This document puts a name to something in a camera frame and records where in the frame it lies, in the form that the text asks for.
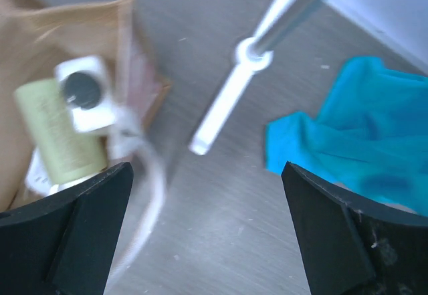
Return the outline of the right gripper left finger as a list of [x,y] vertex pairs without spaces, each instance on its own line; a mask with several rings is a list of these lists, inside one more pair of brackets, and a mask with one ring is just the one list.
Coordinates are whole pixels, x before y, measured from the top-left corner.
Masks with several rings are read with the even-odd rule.
[[103,294],[132,182],[120,163],[1,213],[1,293]]

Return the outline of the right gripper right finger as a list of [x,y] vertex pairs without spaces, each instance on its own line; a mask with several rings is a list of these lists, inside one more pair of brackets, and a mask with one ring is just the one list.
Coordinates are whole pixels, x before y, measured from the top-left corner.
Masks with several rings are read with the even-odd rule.
[[427,218],[292,163],[282,173],[311,294],[426,294]]

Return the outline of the yellow-green round bottle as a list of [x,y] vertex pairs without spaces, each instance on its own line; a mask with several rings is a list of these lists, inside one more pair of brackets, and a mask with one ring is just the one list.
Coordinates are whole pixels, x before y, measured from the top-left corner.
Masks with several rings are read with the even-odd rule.
[[54,185],[96,175],[108,166],[98,137],[74,129],[56,80],[24,84],[16,89],[14,96]]

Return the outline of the white square bottle black cap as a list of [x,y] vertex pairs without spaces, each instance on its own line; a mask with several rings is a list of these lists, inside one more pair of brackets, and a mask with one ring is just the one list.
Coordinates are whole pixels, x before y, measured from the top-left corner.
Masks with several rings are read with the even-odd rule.
[[76,131],[100,132],[114,124],[112,78],[100,56],[64,61],[54,75]]

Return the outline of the brown canvas bag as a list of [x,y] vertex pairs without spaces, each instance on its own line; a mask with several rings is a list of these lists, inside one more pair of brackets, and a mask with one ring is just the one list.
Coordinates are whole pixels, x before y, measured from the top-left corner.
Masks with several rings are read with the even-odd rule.
[[48,7],[40,0],[1,0],[1,209],[24,204],[23,186],[33,145],[15,105],[21,85],[49,78],[72,58],[101,56],[114,97],[148,127],[169,91],[134,12],[134,0]]

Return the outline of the beige round bottle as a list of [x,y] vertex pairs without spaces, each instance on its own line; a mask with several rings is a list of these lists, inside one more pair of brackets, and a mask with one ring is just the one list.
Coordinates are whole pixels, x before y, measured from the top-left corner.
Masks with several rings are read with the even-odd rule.
[[44,163],[41,159],[41,155],[39,149],[35,149],[33,151],[31,162],[29,164],[29,169],[25,176],[25,186],[32,192],[41,195],[42,197],[47,197],[49,195],[53,195],[57,192],[63,191],[64,189],[68,189],[88,180],[90,176],[85,176],[80,179],[76,179],[69,183],[64,184],[53,184],[47,171],[44,167]]

